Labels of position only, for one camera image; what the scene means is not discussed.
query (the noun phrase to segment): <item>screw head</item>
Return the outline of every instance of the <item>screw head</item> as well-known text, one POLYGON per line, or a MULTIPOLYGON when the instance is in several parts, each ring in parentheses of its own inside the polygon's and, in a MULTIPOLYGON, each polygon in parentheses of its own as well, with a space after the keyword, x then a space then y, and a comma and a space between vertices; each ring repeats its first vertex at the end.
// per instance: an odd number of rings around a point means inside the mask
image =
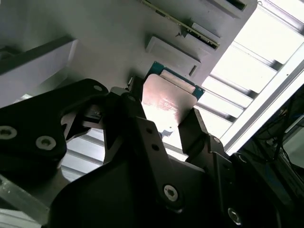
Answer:
POLYGON ((214 141, 216 141, 217 143, 220 143, 220 140, 217 137, 213 137, 214 141))
POLYGON ((178 195, 176 189, 172 185, 166 185, 163 188, 163 191, 164 191, 166 197, 168 198, 168 200, 170 200, 172 202, 177 201, 179 195, 178 195))
POLYGON ((228 215, 237 226, 242 225, 241 218, 239 217, 238 213, 234 209, 228 208, 228 215))
POLYGON ((56 141, 50 136, 41 136, 36 139, 36 146, 39 149, 50 151, 56 146, 56 141))
POLYGON ((100 87, 100 86, 98 86, 98 85, 95 85, 95 86, 94 86, 94 89, 95 89, 95 90, 98 90, 98 91, 102 91, 102 90, 103 90, 102 87, 100 87))
POLYGON ((15 138, 17 130, 11 126, 0 126, 0 140, 15 138))
POLYGON ((131 100, 131 101, 136 101, 134 97, 132 96, 128 96, 128 98, 131 100))

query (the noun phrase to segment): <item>bolt hole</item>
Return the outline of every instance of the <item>bolt hole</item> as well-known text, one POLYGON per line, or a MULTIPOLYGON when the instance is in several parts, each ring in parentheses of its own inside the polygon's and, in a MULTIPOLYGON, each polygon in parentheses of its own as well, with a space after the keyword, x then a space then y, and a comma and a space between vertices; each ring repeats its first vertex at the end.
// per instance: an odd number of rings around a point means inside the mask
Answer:
POLYGON ((227 165, 223 165, 223 166, 226 170, 230 170, 230 168, 227 165))
POLYGON ((155 151, 159 151, 160 148, 158 147, 158 145, 155 145, 155 144, 152 144, 152 148, 155 150, 155 151))
POLYGON ((149 134, 152 134, 152 129, 150 129, 150 128, 147 128, 147 132, 149 133, 149 134))
POLYGON ((49 146, 51 144, 51 141, 48 140, 48 139, 44 139, 41 141, 41 144, 44 145, 44 146, 49 146))
POLYGON ((11 130, 3 129, 3 130, 0 131, 0 134, 5 135, 5 136, 9 136, 9 135, 11 135, 11 130))

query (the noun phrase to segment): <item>gray metal bar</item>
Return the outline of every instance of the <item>gray metal bar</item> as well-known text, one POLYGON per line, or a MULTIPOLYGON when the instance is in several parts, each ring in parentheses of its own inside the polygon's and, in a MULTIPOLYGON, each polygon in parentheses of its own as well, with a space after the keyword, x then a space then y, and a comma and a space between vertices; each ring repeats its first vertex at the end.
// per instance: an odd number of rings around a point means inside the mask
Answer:
POLYGON ((12 104, 64 68, 75 47, 74 39, 62 37, 0 61, 0 108, 12 104))
POLYGON ((81 172, 81 171, 79 171, 79 170, 72 169, 72 168, 67 167, 67 166, 65 166, 65 165, 61 165, 61 169, 62 169, 63 171, 71 172, 71 173, 74 173, 74 174, 79 175, 79 176, 84 176, 84 175, 86 175, 85 172, 81 172))
POLYGON ((264 65, 266 65, 276 71, 278 71, 283 66, 282 63, 280 63, 274 59, 267 60, 267 59, 259 56, 258 54, 254 53, 253 51, 249 50, 248 48, 244 47, 243 45, 241 45, 235 41, 232 43, 232 46, 234 46, 238 50, 250 55, 252 58, 256 59, 257 61, 263 63, 264 65))
POLYGON ((251 99, 255 99, 257 97, 257 95, 258 95, 258 93, 254 92, 254 91, 245 89, 245 88, 243 88, 243 87, 241 87, 241 86, 239 86, 239 85, 237 85, 237 84, 235 84, 233 82, 225 80, 225 79, 223 79, 221 77, 218 77, 216 75, 210 74, 209 76, 212 77, 213 79, 221 82, 222 84, 224 84, 224 85, 226 85, 226 86, 234 89, 235 91, 238 91, 239 93, 241 93, 241 94, 243 94, 243 95, 251 98, 251 99))
POLYGON ((100 140, 100 139, 97 139, 97 138, 94 138, 92 136, 89 136, 89 135, 82 135, 80 136, 81 139, 84 139, 84 140, 87 140, 91 143, 94 143, 94 144, 97 144, 97 145, 100 145, 100 146, 103 146, 105 147, 105 144, 104 144, 104 141, 100 140))
POLYGON ((198 109, 203 109, 203 110, 205 110, 205 111, 207 111, 207 112, 209 112, 209 113, 211 113, 211 114, 213 114, 213 115, 215 115, 215 116, 217 116, 217 117, 219 117, 219 118, 221 118, 223 120, 226 120, 226 121, 228 121, 230 123, 234 123, 236 121, 235 117, 233 117, 231 115, 228 115, 228 114, 225 114, 225 113, 221 113, 221 112, 215 111, 215 110, 213 110, 213 109, 211 109, 211 108, 209 108, 209 107, 207 107, 207 106, 205 106, 203 104, 197 103, 195 105, 195 107, 198 108, 198 109))
POLYGON ((92 157, 89 157, 89 156, 86 156, 82 153, 78 153, 78 152, 70 150, 70 149, 67 150, 67 153, 70 154, 70 155, 73 155, 75 157, 81 158, 83 160, 86 160, 88 162, 92 162, 92 163, 95 163, 97 165, 103 165, 102 161, 100 161, 98 159, 95 159, 95 158, 92 158, 92 157))
POLYGON ((269 0, 260 0, 258 8, 276 18, 293 31, 304 35, 304 24, 269 0))
POLYGON ((242 107, 242 106, 240 106, 240 105, 238 105, 238 104, 236 104, 236 103, 234 103, 234 102, 232 102, 232 101, 230 101, 230 100, 224 98, 223 96, 218 95, 217 93, 212 92, 211 90, 208 90, 208 89, 206 89, 206 88, 204 88, 204 90, 205 90, 206 92, 208 92, 208 93, 210 93, 210 94, 212 94, 212 95, 214 95, 214 96, 220 98, 221 100, 223 100, 223 101, 225 101, 225 102, 227 102, 227 103, 229 103, 229 104, 235 106, 236 108, 239 108, 239 109, 241 109, 241 110, 244 110, 244 107, 242 107))

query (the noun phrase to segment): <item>black cable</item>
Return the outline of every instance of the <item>black cable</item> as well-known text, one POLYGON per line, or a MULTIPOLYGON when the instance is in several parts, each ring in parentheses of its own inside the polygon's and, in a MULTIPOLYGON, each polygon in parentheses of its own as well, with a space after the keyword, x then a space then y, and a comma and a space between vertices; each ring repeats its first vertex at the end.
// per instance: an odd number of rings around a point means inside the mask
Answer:
POLYGON ((293 103, 294 103, 294 96, 292 96, 290 98, 290 102, 288 104, 287 114, 284 117, 284 122, 283 122, 282 128, 281 128, 281 135, 278 137, 278 140, 277 140, 277 146, 275 149, 275 154, 274 154, 273 160, 276 160, 279 156, 280 148, 282 147, 283 138, 285 135, 285 130, 288 128, 288 121, 289 121, 289 116, 290 116, 290 112, 291 112, 293 103))
POLYGON ((294 170, 293 164, 292 164, 292 162, 289 159, 288 153, 286 152, 286 150, 284 149, 283 146, 281 146, 281 148, 282 148, 282 151, 283 151, 285 157, 287 158, 287 160, 288 160, 288 162, 290 164, 291 169, 293 170, 293 172, 295 173, 295 175, 300 179, 300 181, 304 184, 304 180, 302 179, 302 177, 297 173, 297 171, 294 170))

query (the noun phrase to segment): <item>black mechanical arm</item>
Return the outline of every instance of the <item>black mechanical arm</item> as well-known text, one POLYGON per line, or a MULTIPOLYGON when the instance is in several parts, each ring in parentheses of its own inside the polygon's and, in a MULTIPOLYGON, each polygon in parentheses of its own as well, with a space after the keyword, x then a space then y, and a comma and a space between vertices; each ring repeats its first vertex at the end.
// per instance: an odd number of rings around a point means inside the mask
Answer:
POLYGON ((0 197, 48 228, 303 227, 294 198, 228 157, 196 109, 179 132, 186 162, 167 155, 140 96, 91 79, 12 104, 0 109, 0 197), (105 163, 67 184, 66 143, 90 128, 104 130, 105 163))

